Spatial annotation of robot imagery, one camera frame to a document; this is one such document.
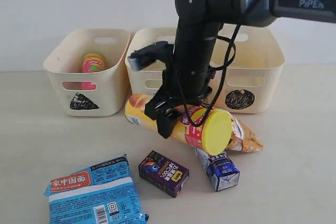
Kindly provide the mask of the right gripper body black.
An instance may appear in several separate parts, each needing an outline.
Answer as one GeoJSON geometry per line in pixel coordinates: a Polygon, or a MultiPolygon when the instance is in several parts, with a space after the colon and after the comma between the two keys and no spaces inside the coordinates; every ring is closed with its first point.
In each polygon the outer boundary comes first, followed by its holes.
{"type": "Polygon", "coordinates": [[[194,95],[187,95],[186,90],[182,90],[182,82],[178,75],[176,68],[172,65],[169,65],[163,71],[163,84],[154,97],[145,105],[146,116],[156,119],[159,114],[164,114],[166,110],[180,105],[200,105],[213,91],[209,86],[209,81],[214,78],[214,67],[208,68],[201,92],[194,95]]]}

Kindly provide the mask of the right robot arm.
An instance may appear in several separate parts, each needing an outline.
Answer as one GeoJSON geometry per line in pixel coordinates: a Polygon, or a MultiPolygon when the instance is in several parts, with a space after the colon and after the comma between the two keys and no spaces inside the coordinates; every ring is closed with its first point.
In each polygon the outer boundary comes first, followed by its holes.
{"type": "Polygon", "coordinates": [[[335,0],[175,0],[175,8],[174,44],[158,42],[143,50],[149,62],[166,66],[161,87],[145,107],[165,138],[181,116],[177,106],[199,105],[211,93],[216,69],[210,59],[225,24],[267,27],[280,17],[335,22],[335,0]]]}

